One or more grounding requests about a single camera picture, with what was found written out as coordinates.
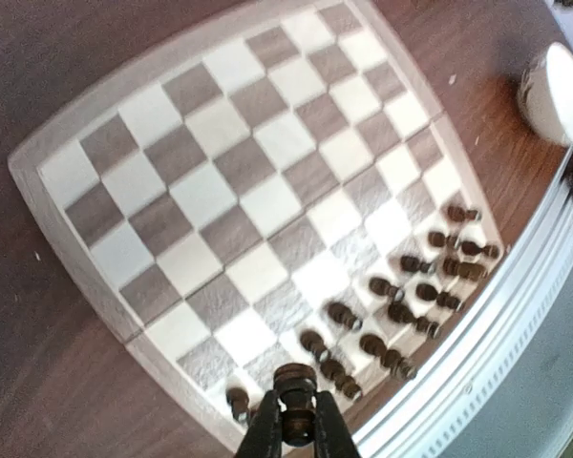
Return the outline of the dark pawn chess piece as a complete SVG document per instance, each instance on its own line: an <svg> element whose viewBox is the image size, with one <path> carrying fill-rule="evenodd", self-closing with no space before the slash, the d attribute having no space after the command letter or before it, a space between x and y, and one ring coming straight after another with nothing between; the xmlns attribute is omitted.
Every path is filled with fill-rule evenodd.
<svg viewBox="0 0 573 458"><path fill-rule="evenodd" d="M225 399L231 409L232 418L241 425L246 424L250 413L247 392L241 387L232 386L226 391Z"/></svg>

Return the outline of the wooden chess board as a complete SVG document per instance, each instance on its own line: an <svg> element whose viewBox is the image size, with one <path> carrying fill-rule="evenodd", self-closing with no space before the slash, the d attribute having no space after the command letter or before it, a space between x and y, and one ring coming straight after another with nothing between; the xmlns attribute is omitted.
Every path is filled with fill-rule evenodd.
<svg viewBox="0 0 573 458"><path fill-rule="evenodd" d="M462 143L424 74L369 1L257 1L211 19L115 73L11 155L9 168L45 237L96 314L217 441L244 438L226 402L249 408L274 370L315 364L300 335L369 392L391 375L359 339L409 356L429 341L391 321L371 277L461 299L503 246ZM481 220L454 223L449 205ZM495 244L497 260L428 234ZM435 264L401 269L403 255ZM327 305L359 316L351 331Z"/></svg>

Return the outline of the dark pawn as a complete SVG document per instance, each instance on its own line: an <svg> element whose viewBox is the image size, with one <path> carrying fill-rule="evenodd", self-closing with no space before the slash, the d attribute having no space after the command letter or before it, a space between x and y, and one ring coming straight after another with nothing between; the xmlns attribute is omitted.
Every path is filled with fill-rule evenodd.
<svg viewBox="0 0 573 458"><path fill-rule="evenodd" d="M460 238L458 235L445 235L438 231L431 231L428 234L428 242L434 248L456 250L460 245Z"/></svg>
<svg viewBox="0 0 573 458"><path fill-rule="evenodd" d="M405 292L401 287L395 286L381 277L371 277L368 287L374 295L391 302L401 302L405 297Z"/></svg>
<svg viewBox="0 0 573 458"><path fill-rule="evenodd" d="M446 209L448 219L454 223L468 223L481 220L481 212L476 208L449 205Z"/></svg>
<svg viewBox="0 0 573 458"><path fill-rule="evenodd" d="M413 274L432 275L435 272L435 264L433 262L426 262L410 255L403 255L400 258L400 266L403 271Z"/></svg>
<svg viewBox="0 0 573 458"><path fill-rule="evenodd" d="M351 331L358 331L361 329L363 321L355 315L352 310L341 302L331 302L327 305L327 313L329 317Z"/></svg>
<svg viewBox="0 0 573 458"><path fill-rule="evenodd" d="M305 330L300 335L300 343L304 350L309 352L317 363L323 363L330 358L330 351L323 338L314 330Z"/></svg>

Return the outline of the dark tall chess piece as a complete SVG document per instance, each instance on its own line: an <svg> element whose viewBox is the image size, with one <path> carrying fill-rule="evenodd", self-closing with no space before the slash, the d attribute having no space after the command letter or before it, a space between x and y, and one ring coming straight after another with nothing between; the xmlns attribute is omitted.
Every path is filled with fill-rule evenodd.
<svg viewBox="0 0 573 458"><path fill-rule="evenodd" d="M416 316L409 306L403 302L393 302L388 306L387 315L395 323L412 325L416 332L424 334L429 339L440 335L440 324L426 316Z"/></svg>

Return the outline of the dark bishop chess piece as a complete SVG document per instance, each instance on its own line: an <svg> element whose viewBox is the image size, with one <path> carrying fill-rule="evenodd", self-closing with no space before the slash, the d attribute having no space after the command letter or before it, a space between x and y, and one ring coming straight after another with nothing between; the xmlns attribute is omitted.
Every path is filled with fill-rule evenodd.
<svg viewBox="0 0 573 458"><path fill-rule="evenodd" d="M351 401L357 401L363 395L361 386L346 372L343 365L334 359L327 359L320 364L321 373L332 381L336 389Z"/></svg>

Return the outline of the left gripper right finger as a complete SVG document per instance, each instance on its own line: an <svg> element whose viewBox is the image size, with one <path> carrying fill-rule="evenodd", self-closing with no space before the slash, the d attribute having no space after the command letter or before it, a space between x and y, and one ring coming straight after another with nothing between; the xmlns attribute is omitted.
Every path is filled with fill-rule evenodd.
<svg viewBox="0 0 573 458"><path fill-rule="evenodd" d="M314 456L356 458L358 449L331 393L317 392L315 399Z"/></svg>

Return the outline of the dark king chess piece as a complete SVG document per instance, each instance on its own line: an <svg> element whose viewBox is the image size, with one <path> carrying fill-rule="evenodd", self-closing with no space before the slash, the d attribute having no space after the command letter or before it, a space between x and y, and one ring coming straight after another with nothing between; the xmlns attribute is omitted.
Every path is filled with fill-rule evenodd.
<svg viewBox="0 0 573 458"><path fill-rule="evenodd" d="M419 283L415 288L416 296L424 302L435 302L439 307L450 309L454 312L462 308L462 301L446 291L438 291L429 283Z"/></svg>

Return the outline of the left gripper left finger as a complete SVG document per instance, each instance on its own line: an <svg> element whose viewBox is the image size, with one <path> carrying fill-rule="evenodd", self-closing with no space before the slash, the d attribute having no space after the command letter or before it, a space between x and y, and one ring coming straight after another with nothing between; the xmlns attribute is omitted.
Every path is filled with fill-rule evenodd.
<svg viewBox="0 0 573 458"><path fill-rule="evenodd" d="M282 456L282 418L278 399L274 389L265 394L236 451L236 458Z"/></svg>

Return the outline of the dark rook chess piece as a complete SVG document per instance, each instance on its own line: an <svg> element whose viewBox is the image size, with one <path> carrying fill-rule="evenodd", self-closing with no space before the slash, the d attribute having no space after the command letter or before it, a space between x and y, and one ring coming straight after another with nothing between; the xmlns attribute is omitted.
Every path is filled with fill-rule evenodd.
<svg viewBox="0 0 573 458"><path fill-rule="evenodd" d="M472 240L465 240L459 245L459 247L461 252L469 257L483 255L486 258L497 260L500 255L499 247L492 243L481 246Z"/></svg>

